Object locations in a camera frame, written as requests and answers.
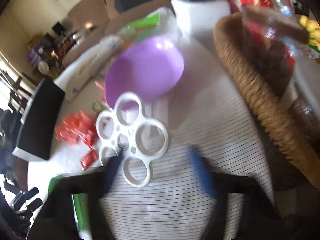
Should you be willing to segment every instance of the cluttered table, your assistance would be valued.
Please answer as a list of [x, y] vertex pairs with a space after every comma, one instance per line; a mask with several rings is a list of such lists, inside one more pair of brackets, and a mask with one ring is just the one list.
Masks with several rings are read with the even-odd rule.
[[[149, 185], [136, 188], [121, 174], [111, 192], [100, 200], [116, 239], [198, 239], [215, 200], [201, 191], [188, 158], [188, 145], [198, 145], [210, 165], [223, 172], [254, 176], [270, 199], [271, 178], [262, 143], [250, 112], [216, 56], [198, 41], [180, 36], [174, 41], [184, 57], [183, 75], [167, 98], [168, 152], [153, 162]], [[70, 103], [64, 100], [57, 124], [64, 116], [93, 114], [99, 89], [91, 80]], [[28, 187], [38, 187], [46, 199], [48, 185], [58, 174], [82, 173], [80, 159], [89, 151], [80, 142], [69, 147], [53, 140], [49, 161], [31, 162]], [[134, 177], [146, 175], [133, 165]], [[232, 239], [241, 215], [242, 196], [228, 197], [225, 239]]]

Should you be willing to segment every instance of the beige wall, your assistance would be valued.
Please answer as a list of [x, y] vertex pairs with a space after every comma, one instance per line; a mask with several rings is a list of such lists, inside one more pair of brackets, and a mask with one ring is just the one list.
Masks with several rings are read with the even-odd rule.
[[26, 44], [35, 34], [67, 17], [80, 0], [11, 0], [0, 16], [0, 51], [20, 73], [36, 79], [27, 60]]
[[11, 0], [7, 9], [15, 18], [26, 35], [51, 31], [51, 27], [67, 17], [81, 0]]

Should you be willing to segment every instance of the table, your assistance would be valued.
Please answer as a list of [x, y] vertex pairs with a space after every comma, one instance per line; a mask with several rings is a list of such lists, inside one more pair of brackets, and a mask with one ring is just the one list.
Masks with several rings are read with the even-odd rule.
[[[201, 191], [188, 160], [189, 144], [197, 144], [210, 164], [224, 172], [255, 176], [273, 199], [263, 146], [241, 95], [214, 53], [188, 37], [176, 45], [183, 53], [185, 70], [168, 95], [169, 151], [154, 162], [148, 186], [132, 187], [118, 174], [111, 192], [100, 200], [117, 240], [199, 239], [215, 200]], [[90, 112], [98, 94], [90, 82], [73, 104], [63, 103], [58, 122], [71, 112]], [[49, 161], [29, 163], [28, 187], [38, 187], [44, 199], [50, 179], [81, 172], [79, 159], [87, 152], [82, 143], [67, 147], [54, 140]], [[143, 176], [144, 170], [136, 167], [133, 173]], [[230, 194], [225, 239], [235, 236], [241, 206], [242, 196]]]

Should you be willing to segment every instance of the basket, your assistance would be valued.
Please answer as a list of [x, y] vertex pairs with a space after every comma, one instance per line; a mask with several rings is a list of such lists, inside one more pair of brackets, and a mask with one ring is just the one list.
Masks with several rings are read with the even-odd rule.
[[320, 159], [316, 152], [269, 85], [242, 54], [241, 20], [241, 13], [235, 13], [217, 22], [213, 34], [217, 55], [248, 107], [286, 159], [320, 189]]

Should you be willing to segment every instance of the circular hole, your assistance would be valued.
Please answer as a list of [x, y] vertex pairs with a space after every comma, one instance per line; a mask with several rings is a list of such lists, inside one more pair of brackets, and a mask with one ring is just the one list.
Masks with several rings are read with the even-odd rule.
[[108, 160], [112, 156], [117, 156], [117, 153], [114, 149], [109, 147], [103, 148], [102, 154], [101, 154], [101, 162], [103, 166], [106, 166], [108, 164]]
[[129, 140], [127, 136], [123, 135], [122, 133], [118, 136], [117, 143], [118, 146], [125, 151], [129, 148]]
[[147, 168], [140, 159], [130, 159], [128, 169], [130, 175], [136, 180], [144, 180], [147, 177]]
[[131, 152], [133, 153], [133, 154], [135, 154], [136, 152], [137, 152], [137, 149], [135, 148], [135, 147], [131, 147]]
[[100, 135], [103, 139], [109, 139], [113, 133], [114, 123], [111, 117], [101, 119], [98, 127]]
[[142, 153], [155, 156], [164, 145], [164, 134], [156, 126], [142, 126], [137, 131], [136, 141]]
[[136, 101], [127, 101], [120, 104], [117, 117], [121, 124], [130, 125], [137, 119], [138, 113], [138, 103]]

